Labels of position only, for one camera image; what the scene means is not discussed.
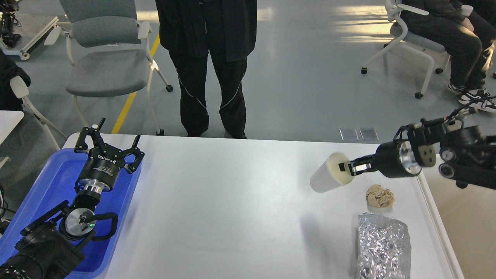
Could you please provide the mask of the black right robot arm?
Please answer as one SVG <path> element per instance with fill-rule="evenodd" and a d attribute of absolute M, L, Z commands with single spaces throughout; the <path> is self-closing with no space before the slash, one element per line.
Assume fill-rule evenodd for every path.
<path fill-rule="evenodd" d="M 354 160 L 346 157 L 331 163 L 343 184 L 356 176 L 379 171 L 388 178 L 418 176 L 424 167 L 433 167 L 437 156 L 443 160 L 439 173 L 459 188 L 476 185 L 496 187 L 495 136 L 485 136 L 478 126 L 464 126 L 466 116 L 478 112 L 472 105 L 491 100 L 469 101 L 450 115 L 427 121 L 421 119 L 399 128 L 392 141 L 377 147 L 374 154 Z"/>

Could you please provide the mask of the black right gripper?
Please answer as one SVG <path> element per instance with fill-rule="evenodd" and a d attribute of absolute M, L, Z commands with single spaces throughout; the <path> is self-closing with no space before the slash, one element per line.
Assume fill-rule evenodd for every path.
<path fill-rule="evenodd" d="M 339 169 L 353 177 L 378 170 L 388 178 L 413 177 L 422 171 L 409 141 L 383 143 L 374 155 L 346 160 Z"/>

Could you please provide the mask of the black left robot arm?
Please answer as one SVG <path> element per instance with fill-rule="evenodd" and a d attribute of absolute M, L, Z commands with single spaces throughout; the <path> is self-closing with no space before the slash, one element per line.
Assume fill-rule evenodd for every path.
<path fill-rule="evenodd" d="M 144 152 L 84 127 L 73 150 L 51 156 L 1 238 L 2 279 L 88 279 L 115 249 Z"/>

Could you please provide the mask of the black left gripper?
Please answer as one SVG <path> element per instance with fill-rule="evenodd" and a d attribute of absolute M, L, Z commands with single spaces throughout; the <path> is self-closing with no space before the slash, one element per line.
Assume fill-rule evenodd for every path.
<path fill-rule="evenodd" d="M 100 129 L 105 122 L 101 118 L 96 127 L 83 127 L 79 133 L 76 145 L 73 149 L 75 153 L 86 153 L 88 159 L 82 168 L 79 177 L 76 180 L 76 193 L 83 189 L 89 189 L 92 185 L 99 188 L 98 193 L 110 192 L 119 176 L 120 170 L 124 169 L 127 173 L 133 174 L 140 166 L 145 153 L 138 148 L 138 142 L 141 135 L 137 135 L 130 148 L 127 150 L 110 150 L 104 151 L 105 142 L 100 134 Z M 89 150 L 86 143 L 86 137 L 90 136 L 93 141 L 93 147 L 100 150 Z M 125 158 L 132 155 L 134 161 L 126 163 Z"/>

